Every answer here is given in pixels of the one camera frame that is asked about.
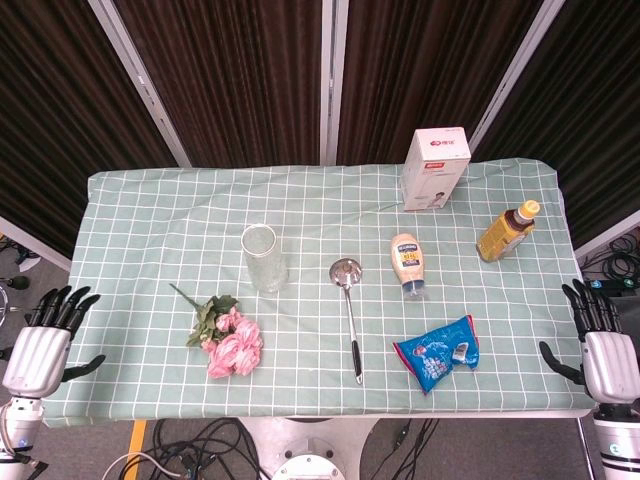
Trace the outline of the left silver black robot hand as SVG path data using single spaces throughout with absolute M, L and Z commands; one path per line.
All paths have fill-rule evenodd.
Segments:
M 69 285 L 52 289 L 27 315 L 15 344 L 1 351 L 7 362 L 2 385 L 14 397 L 41 399 L 52 395 L 62 383 L 86 376 L 102 365 L 99 354 L 80 366 L 67 360 L 89 309 L 101 296 L 91 295 L 88 286 L 73 291 Z

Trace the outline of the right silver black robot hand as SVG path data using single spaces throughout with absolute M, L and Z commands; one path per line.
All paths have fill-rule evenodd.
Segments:
M 600 405 L 631 405 L 639 399 L 639 361 L 632 337 L 623 332 L 615 304 L 600 290 L 574 279 L 562 291 L 569 300 L 581 348 L 581 367 L 561 363 L 549 345 L 539 350 L 547 366 Z

